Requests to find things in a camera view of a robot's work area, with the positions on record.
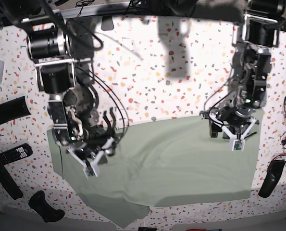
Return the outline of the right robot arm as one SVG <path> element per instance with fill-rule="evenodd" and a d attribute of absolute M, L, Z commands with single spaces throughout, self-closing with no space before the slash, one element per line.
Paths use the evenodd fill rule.
<path fill-rule="evenodd" d="M 103 113 L 107 128 L 89 123 L 99 99 L 76 76 L 74 58 L 75 45 L 89 51 L 96 48 L 75 34 L 45 0 L 0 0 L 0 9 L 27 34 L 26 49 L 35 64 L 38 88 L 50 96 L 48 113 L 56 144 L 67 147 L 87 177 L 98 177 L 102 161 L 114 154 L 116 118 L 109 110 Z"/>

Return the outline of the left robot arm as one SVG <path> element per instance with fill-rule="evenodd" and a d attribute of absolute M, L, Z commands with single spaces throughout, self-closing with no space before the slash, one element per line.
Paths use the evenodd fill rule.
<path fill-rule="evenodd" d="M 228 93 L 200 112 L 209 122 L 210 137 L 229 140 L 231 151 L 243 151 L 246 137 L 259 124 L 253 116 L 266 105 L 267 77 L 272 69 L 271 50 L 279 46 L 279 33 L 286 23 L 285 0 L 247 0 L 238 31 L 241 73 Z"/>

